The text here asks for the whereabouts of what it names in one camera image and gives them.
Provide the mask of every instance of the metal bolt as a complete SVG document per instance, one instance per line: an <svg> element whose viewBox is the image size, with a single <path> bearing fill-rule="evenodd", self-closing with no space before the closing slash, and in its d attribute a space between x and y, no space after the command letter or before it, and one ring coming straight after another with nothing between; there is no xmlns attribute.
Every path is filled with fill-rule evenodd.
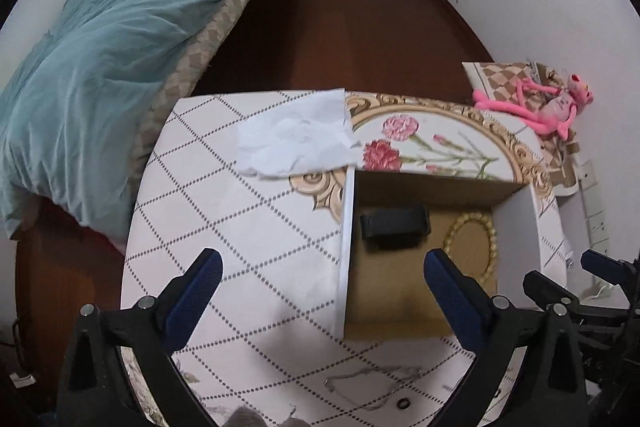
<svg viewBox="0 0 640 427"><path fill-rule="evenodd" d="M144 297L141 297L140 300L138 301L138 308L141 308L143 310L148 310L154 304L156 304L156 298L152 297L151 295L145 295Z"/></svg>
<svg viewBox="0 0 640 427"><path fill-rule="evenodd" d="M84 306L82 306L82 308L80 308L80 314L82 315L82 317L88 317L94 312L94 310L95 307L93 304L85 304Z"/></svg>
<svg viewBox="0 0 640 427"><path fill-rule="evenodd" d="M566 315L566 308L564 307L564 304L560 304L560 303L554 304L554 313L556 315L560 315L561 317L563 315Z"/></svg>
<svg viewBox="0 0 640 427"><path fill-rule="evenodd" d="M498 308L499 310L505 310L509 306L511 306L511 303L509 302L509 299L507 297L503 297L502 295L495 296L492 299L492 303L494 303L494 306L496 308Z"/></svg>

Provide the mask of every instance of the brown floor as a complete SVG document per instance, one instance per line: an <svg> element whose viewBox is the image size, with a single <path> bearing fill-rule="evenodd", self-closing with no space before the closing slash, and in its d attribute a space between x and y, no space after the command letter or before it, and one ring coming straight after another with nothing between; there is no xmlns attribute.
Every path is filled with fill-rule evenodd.
<svg viewBox="0 0 640 427"><path fill-rule="evenodd" d="M465 102L463 60L490 57L443 0L251 0L194 94L345 87ZM52 204L18 243L20 332L46 396L80 306L118 308L122 267Z"/></svg>
<svg viewBox="0 0 640 427"><path fill-rule="evenodd" d="M490 56L452 12L444 0L251 0L194 95L345 87L465 102L460 62Z"/></svg>

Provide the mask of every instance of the blanket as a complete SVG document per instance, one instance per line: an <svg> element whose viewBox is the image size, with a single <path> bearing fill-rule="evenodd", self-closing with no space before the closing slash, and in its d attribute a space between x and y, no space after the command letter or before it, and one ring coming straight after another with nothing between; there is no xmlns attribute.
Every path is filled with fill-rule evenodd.
<svg viewBox="0 0 640 427"><path fill-rule="evenodd" d="M191 36L223 0L67 0L0 94L0 212L30 194L124 244L140 122Z"/></svg>

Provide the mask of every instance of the electrical outlet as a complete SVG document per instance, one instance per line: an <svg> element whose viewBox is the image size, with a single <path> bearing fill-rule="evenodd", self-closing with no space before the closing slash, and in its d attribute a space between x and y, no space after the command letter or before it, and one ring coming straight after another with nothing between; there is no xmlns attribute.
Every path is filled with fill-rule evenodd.
<svg viewBox="0 0 640 427"><path fill-rule="evenodd" d="M609 239L605 239L604 241L591 245L591 250L595 250L598 253L609 256Z"/></svg>
<svg viewBox="0 0 640 427"><path fill-rule="evenodd" d="M600 195L600 185L593 185L582 192L582 201L584 202L584 213L587 217L595 216L604 212L604 202Z"/></svg>
<svg viewBox="0 0 640 427"><path fill-rule="evenodd" d="M598 183L596 172L593 170L593 163L591 163L591 160L580 165L580 171L580 187L582 187L582 190L588 190Z"/></svg>
<svg viewBox="0 0 640 427"><path fill-rule="evenodd" d="M589 230L589 239L592 245L608 239L609 232L607 232L605 213L601 212L587 219L587 229Z"/></svg>

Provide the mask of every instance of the pink panther toy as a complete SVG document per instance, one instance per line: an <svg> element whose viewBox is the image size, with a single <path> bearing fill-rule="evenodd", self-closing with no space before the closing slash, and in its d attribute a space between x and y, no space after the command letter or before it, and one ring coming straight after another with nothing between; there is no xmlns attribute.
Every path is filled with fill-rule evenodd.
<svg viewBox="0 0 640 427"><path fill-rule="evenodd" d="M554 98L545 107L533 112L524 105L523 89L546 92L552 94ZM516 81L516 96L518 103L499 102L498 100L489 100L484 92L476 89L474 91L475 107L514 114L519 116L537 134L546 135L556 131L558 136L566 141L569 136L569 127L574 123L576 115L593 102L593 93L577 74L571 75L567 87L564 89L540 86L530 78L518 79Z"/></svg>

